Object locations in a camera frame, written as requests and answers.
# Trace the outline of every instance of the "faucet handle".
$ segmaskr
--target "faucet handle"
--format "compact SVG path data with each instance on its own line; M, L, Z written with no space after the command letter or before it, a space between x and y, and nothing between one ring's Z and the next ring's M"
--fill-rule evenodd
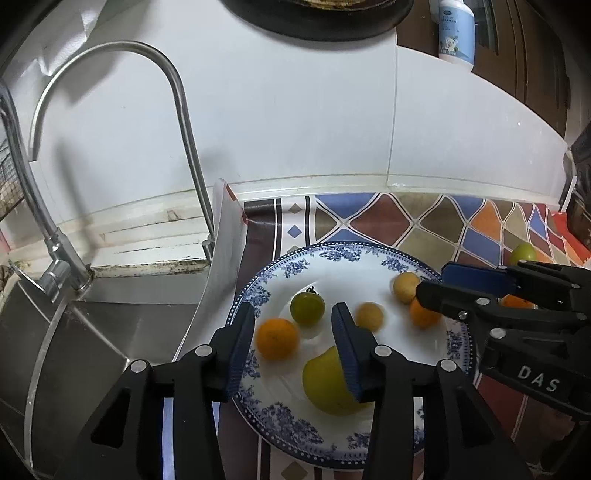
M43 275L39 280L33 280L29 275L23 272L23 270L18 268L12 260L8 261L8 265L14 273L21 277L21 279L49 297L52 303L57 300L61 288L64 286L64 283L70 275L70 264L65 260L59 259L51 261L51 264L47 267L47 270L43 272Z

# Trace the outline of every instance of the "green tomato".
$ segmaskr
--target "green tomato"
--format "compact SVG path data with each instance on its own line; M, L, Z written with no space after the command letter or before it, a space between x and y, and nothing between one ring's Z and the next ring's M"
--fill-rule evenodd
M290 312L299 325L311 327L324 315L324 300L314 291L314 287L310 287L293 297Z
M511 265L517 265L519 260L535 262L537 260L537 256L535 254L534 247L532 247L527 242L517 245L516 249L511 252L509 263Z

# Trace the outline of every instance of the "blue floral pattern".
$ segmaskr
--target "blue floral pattern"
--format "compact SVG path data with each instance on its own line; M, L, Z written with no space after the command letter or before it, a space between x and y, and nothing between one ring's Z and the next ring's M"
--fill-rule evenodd
M243 301L250 302L257 318L266 319L269 315L276 315L275 308L283 308L288 301L289 290L285 289L285 279L297 275L297 289L315 284L315 262L322 264L321 268L332 268L332 262L373 262L373 268L383 268L390 278L397 273L413 271L421 278L430 280L440 279L439 275L428 266L413 259L411 256L397 252L382 245L364 242L332 242L317 244L291 252L264 268L253 278L240 295L236 297L227 324L231 324L233 317ZM447 356L466 372L472 374L473 345L467 326L455 320L445 319L447 329ZM242 382L235 395L236 405L246 421L251 424L268 442L290 455L305 460L308 463L324 468L359 469L363 468L369 445L369 433L350 430L350 433L338 438L331 438L320 425L315 426L313 418L306 418L300 410L296 410L284 398L260 396L262 394L262 377L267 368L263 360L257 359L256 350L251 347L242 374ZM424 442L424 413L420 399L415 399L415 451L423 447Z
M388 270L394 270L398 273L404 273L408 271L408 265L402 264L402 262L396 257L388 257L382 261L383 267L388 267Z
M361 258L361 247L359 245L338 245L323 251L320 256L333 262L340 262L343 258L350 262L358 262Z
M448 330L447 332L447 356L452 360L460 359L460 349L464 346L464 338L461 332Z
M309 421L296 420L289 407L281 402L275 402L261 410L262 424L267 430L276 432L284 442L296 447L305 447L309 444L318 445L324 443L318 430Z
M280 266L280 268L284 271L285 277L289 278L292 275L296 276L298 273L306 270L309 266L310 262L308 262L305 258L302 258L301 260L288 262L285 265Z
M368 448L369 447L369 436L371 433L354 433L347 437L349 442L349 450L356 448Z
M267 303L270 298L271 294L262 285L255 285L252 291L248 292L245 300L254 307L255 317L259 318L261 316L259 307Z
M258 371L259 364L255 356L254 349L251 349L246 356L246 362L244 363L244 370L242 370L242 378L260 378L261 373Z

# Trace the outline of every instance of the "orange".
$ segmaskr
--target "orange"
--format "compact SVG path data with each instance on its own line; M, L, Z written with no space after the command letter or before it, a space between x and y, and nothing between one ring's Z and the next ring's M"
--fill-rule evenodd
M440 316L441 313L427 310L416 298L410 304L410 318L419 328L425 329L435 325Z
M534 304L530 301L521 299L514 295L505 295L501 300L501 305L504 307L511 307L513 309L532 309Z
M268 319L256 330L256 347L267 360L284 360L296 351L300 332L285 319Z

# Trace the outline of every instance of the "bottle label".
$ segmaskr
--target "bottle label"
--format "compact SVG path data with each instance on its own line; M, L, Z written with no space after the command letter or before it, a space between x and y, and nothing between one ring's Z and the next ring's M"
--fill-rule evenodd
M474 65L474 17L453 7L440 7L439 13L439 53Z

